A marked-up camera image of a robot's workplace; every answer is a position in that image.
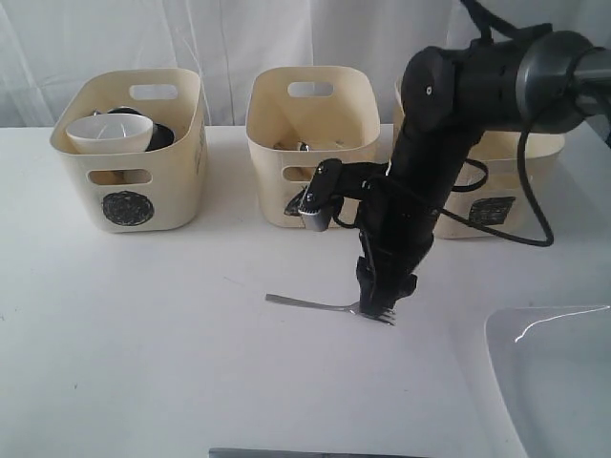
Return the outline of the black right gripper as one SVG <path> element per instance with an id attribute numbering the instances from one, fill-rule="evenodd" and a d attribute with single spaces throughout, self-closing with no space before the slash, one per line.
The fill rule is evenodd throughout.
<path id="1" fill-rule="evenodd" d="M 432 207 L 388 176 L 385 165 L 371 162 L 343 163 L 335 191 L 359 201 L 354 219 L 363 248 L 356 265 L 359 311 L 394 321 L 396 303 L 415 291 L 415 268 L 432 246 L 432 231 L 425 227 Z M 375 305 L 373 286 L 387 286 L 377 292 Z"/>

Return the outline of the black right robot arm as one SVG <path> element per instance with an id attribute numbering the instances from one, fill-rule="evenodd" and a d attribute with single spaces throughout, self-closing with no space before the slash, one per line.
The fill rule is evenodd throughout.
<path id="1" fill-rule="evenodd" d="M 402 79 L 404 121 L 388 165 L 338 168 L 336 193 L 359 202 L 361 313 L 382 319 L 414 291 L 415 268 L 485 132 L 567 133 L 609 113 L 609 88 L 609 50 L 573 31 L 416 54 Z"/>

